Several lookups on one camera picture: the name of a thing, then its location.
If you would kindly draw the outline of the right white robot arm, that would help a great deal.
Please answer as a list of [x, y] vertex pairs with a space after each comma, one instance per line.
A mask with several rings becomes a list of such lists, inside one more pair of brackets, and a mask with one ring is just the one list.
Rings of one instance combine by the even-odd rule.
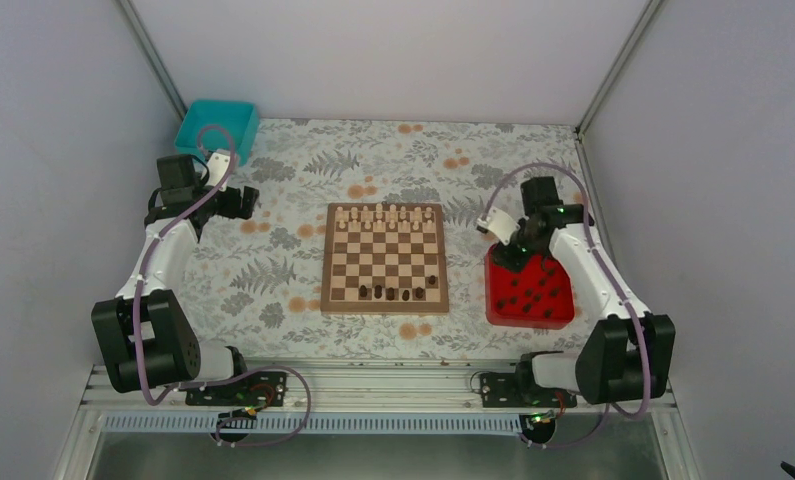
[[498, 240], [490, 251], [493, 263], [522, 273], [535, 257], [557, 261], [595, 325], [577, 353], [523, 356], [514, 382], [517, 399], [538, 407], [558, 389], [591, 404], [638, 400], [648, 407], [667, 390], [674, 323], [653, 313], [625, 283], [586, 205], [563, 203], [551, 177], [523, 182], [521, 197], [521, 218], [487, 206], [477, 221], [479, 230]]

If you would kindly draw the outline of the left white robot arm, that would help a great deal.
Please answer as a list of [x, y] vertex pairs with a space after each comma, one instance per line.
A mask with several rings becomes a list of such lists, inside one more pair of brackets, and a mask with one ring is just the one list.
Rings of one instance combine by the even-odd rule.
[[177, 154], [157, 161], [160, 185], [148, 201], [141, 254], [118, 293], [91, 312], [109, 381], [119, 393], [211, 384], [228, 405], [250, 394], [242, 354], [199, 341], [176, 297], [208, 221], [253, 214], [258, 190], [227, 184], [233, 158], [216, 150], [207, 159]]

